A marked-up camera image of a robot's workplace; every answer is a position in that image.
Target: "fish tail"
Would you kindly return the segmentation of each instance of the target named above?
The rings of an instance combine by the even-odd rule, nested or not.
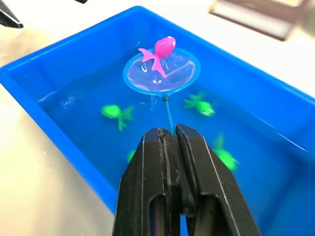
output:
[[[196,106],[196,103],[193,101],[184,100],[184,102],[185,102],[184,108],[190,109],[190,108],[194,108]]]
[[[219,137],[213,142],[213,146],[217,150],[223,149],[223,143],[224,143],[224,134],[220,133]]]
[[[122,132],[124,128],[126,128],[126,124],[123,122],[123,119],[122,118],[119,118],[118,119],[118,128],[119,130]]]
[[[154,55],[152,70],[157,70],[163,76],[163,78],[166,78],[166,74],[165,71],[163,70],[159,56]]]
[[[133,112],[134,106],[127,107],[123,110],[122,119],[133,121],[132,112]]]
[[[192,101],[199,102],[202,101],[205,98],[205,94],[200,92],[198,95],[190,95]]]
[[[155,59],[155,55],[151,53],[150,51],[144,48],[139,48],[138,50],[142,52],[142,54],[144,55],[142,62],[146,62],[147,60],[150,60],[150,59]]]

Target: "pink fish tail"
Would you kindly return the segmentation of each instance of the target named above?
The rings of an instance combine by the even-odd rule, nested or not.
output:
[[[144,48],[139,48],[138,50],[142,52],[142,54],[144,55],[142,62],[146,62],[147,60],[150,60],[150,59],[155,59],[155,55],[149,52],[148,50]]]
[[[152,70],[157,70],[163,76],[163,78],[166,78],[165,71],[161,64],[161,59],[157,55],[155,55]]]

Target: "net rim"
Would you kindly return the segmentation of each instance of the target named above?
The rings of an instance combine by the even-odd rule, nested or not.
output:
[[[154,51],[154,48],[151,48],[149,49],[148,51],[150,52],[153,52]],[[147,94],[147,95],[156,95],[156,96],[160,96],[160,97],[163,97],[163,96],[170,96],[171,94],[175,93],[175,92],[178,92],[188,86],[190,86],[199,76],[200,74],[200,71],[201,71],[201,65],[200,65],[200,62],[199,60],[193,55],[191,54],[190,52],[184,50],[184,49],[181,49],[181,48],[175,48],[174,49],[174,52],[179,52],[181,54],[184,54],[186,56],[188,56],[194,63],[195,63],[195,66],[196,66],[196,71],[195,71],[195,74],[193,75],[193,77],[187,82],[185,83],[184,85],[180,86],[179,88],[176,88],[176,89],[173,89],[173,90],[169,90],[169,91],[163,91],[163,92],[154,92],[154,91],[146,91],[146,90],[142,90],[140,88],[137,88],[135,85],[133,85],[129,79],[128,79],[128,76],[127,76],[127,73],[128,73],[128,70],[131,66],[131,64],[137,60],[138,58],[142,57],[143,54],[140,52],[136,55],[134,55],[132,58],[130,58],[128,60],[128,62],[126,63],[124,69],[123,69],[123,79],[124,79],[124,82],[134,91],[136,92],[139,92],[139,93],[143,93],[143,94]]]

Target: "white table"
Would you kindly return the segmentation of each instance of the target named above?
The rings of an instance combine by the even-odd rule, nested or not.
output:
[[[315,41],[300,28],[280,42],[208,14],[206,0],[6,3],[25,28],[0,27],[1,65],[142,5],[315,97]],[[0,235],[104,236],[111,235],[113,220],[66,158],[0,87]]]

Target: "water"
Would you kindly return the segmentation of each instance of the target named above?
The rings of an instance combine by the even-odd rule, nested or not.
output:
[[[141,136],[154,127],[169,128],[161,98],[135,92],[124,83],[122,71],[128,59],[75,80],[41,104],[115,189],[127,167],[127,155],[137,148]],[[204,80],[198,78],[190,87],[170,96],[174,124],[197,129],[212,148],[220,133],[224,134],[224,149],[239,163],[234,175],[263,231],[277,211],[277,202],[296,178],[299,163],[264,136],[259,125],[253,128],[246,112],[205,89],[201,81]],[[204,92],[205,100],[214,106],[213,117],[183,108],[183,99],[199,92]],[[127,122],[123,132],[117,120],[101,114],[101,108],[111,104],[121,109],[135,106],[134,121]]]

